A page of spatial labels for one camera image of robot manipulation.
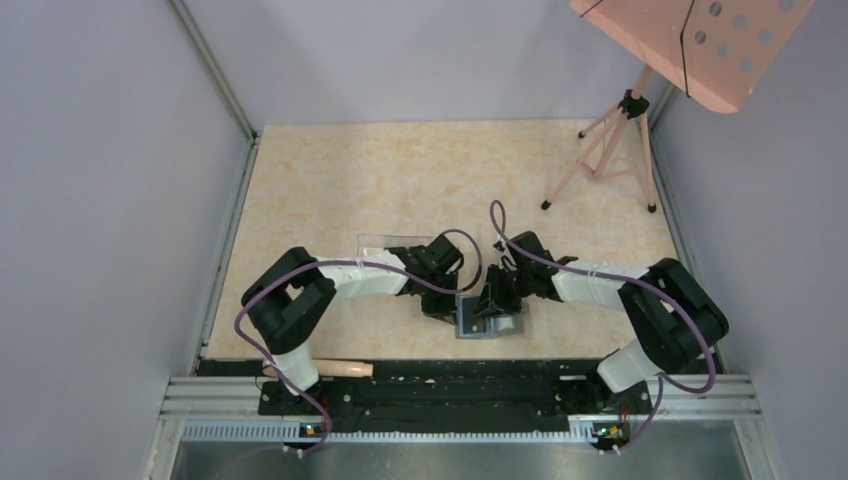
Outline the clear plastic card box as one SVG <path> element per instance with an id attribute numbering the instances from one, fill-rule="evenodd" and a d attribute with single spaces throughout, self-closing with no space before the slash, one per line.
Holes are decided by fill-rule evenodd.
<path id="1" fill-rule="evenodd" d="M 377 256 L 383 251 L 400 252 L 402 256 L 409 257 L 411 254 L 426 248 L 434 239 L 435 237 L 432 235 L 361 233 L 357 236 L 356 257 Z"/>

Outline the grey card holder wallet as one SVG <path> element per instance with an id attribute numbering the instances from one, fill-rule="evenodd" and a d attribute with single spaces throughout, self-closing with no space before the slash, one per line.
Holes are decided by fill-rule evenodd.
<path id="1" fill-rule="evenodd" d="M 524 321 L 521 313 L 518 314 L 499 314 L 495 316 L 483 317 L 487 319 L 489 334 L 484 338 L 460 339 L 459 340 L 489 340 L 505 336 L 523 335 L 525 332 Z"/>

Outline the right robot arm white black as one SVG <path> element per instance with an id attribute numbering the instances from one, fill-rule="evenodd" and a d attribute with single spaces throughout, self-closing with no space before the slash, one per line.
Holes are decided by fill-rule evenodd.
<path id="1" fill-rule="evenodd" d="M 526 231 L 503 244 L 505 264 L 488 268 L 472 311 L 474 318 L 521 314 L 530 296 L 587 303 L 623 312 L 633 341 L 588 373 L 586 397 L 600 412 L 612 412 L 627 389 L 661 374 L 677 374 L 708 352 L 728 331 L 724 313 L 676 259 L 640 268 L 554 259 L 538 236 Z"/>

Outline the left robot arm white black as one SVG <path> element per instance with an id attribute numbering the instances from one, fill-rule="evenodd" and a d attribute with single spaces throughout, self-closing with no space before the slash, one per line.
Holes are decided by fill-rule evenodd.
<path id="1" fill-rule="evenodd" d="M 351 258 L 316 257 L 302 246 L 286 251 L 241 297 L 271 363 L 288 380 L 283 401 L 302 414 L 319 404 L 308 339 L 330 305 L 372 295 L 419 296 L 424 316 L 452 323 L 463 264 L 463 254 L 443 234 L 426 245 Z"/>

